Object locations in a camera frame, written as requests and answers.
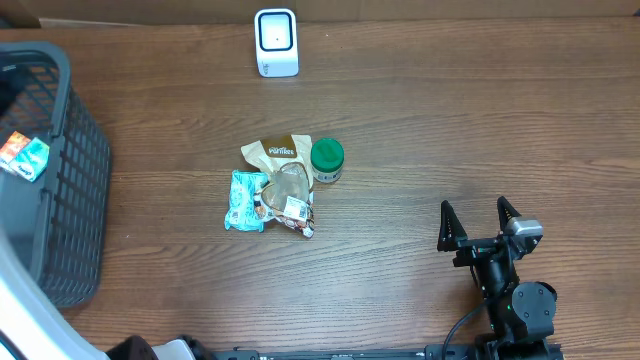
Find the white electronic device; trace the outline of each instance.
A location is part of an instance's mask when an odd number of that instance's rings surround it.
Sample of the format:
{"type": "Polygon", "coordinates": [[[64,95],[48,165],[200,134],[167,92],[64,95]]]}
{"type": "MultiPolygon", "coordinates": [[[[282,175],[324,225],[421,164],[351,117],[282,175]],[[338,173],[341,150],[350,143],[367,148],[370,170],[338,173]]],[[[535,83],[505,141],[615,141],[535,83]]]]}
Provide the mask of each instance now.
{"type": "Polygon", "coordinates": [[[289,9],[264,9],[255,20],[258,71],[264,77],[298,75],[296,16],[289,9]]]}

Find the cardboard wall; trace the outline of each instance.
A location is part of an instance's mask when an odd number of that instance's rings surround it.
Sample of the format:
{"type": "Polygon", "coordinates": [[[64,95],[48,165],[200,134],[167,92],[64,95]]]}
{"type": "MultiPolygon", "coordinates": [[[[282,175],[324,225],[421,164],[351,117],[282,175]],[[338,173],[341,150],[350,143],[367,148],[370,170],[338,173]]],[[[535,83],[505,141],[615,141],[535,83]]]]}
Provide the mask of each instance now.
{"type": "Polygon", "coordinates": [[[267,7],[298,21],[631,16],[640,0],[1,0],[36,17],[125,24],[250,23],[267,7]]]}

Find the laundry basket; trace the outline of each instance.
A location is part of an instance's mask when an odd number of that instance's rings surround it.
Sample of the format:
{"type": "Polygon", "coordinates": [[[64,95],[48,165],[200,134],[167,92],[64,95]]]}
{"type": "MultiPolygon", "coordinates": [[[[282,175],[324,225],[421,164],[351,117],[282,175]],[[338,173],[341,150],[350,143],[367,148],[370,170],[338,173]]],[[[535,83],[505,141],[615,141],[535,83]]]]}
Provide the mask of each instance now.
{"type": "Polygon", "coordinates": [[[58,307],[97,290],[111,176],[107,139],[70,82],[57,46],[0,43],[0,146],[18,131],[50,147],[33,183],[0,169],[0,229],[58,307]]]}

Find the small jar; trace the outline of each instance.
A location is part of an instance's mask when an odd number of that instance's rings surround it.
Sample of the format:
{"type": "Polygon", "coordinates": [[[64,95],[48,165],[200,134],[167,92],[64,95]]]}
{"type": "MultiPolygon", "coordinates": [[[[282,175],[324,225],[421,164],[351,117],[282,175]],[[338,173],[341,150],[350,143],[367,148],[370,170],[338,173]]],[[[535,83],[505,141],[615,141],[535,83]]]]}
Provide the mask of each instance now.
{"type": "Polygon", "coordinates": [[[336,139],[324,138],[311,148],[313,177],[322,183],[332,183],[342,175],[344,149],[336,139]]]}

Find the plastic wrapper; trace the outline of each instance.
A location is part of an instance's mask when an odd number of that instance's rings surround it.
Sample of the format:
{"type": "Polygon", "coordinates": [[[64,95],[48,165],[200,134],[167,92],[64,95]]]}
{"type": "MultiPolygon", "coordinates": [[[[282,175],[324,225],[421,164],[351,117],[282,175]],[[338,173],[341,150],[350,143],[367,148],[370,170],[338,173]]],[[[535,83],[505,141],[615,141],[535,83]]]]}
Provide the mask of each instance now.
{"type": "Polygon", "coordinates": [[[310,238],[314,232],[311,137],[286,135],[242,147],[245,160],[269,175],[269,183],[254,194],[255,212],[310,238]]]}
{"type": "Polygon", "coordinates": [[[253,195],[262,189],[269,177],[261,172],[234,170],[229,191],[229,211],[224,218],[224,227],[241,231],[264,231],[264,222],[256,214],[253,195]]]}

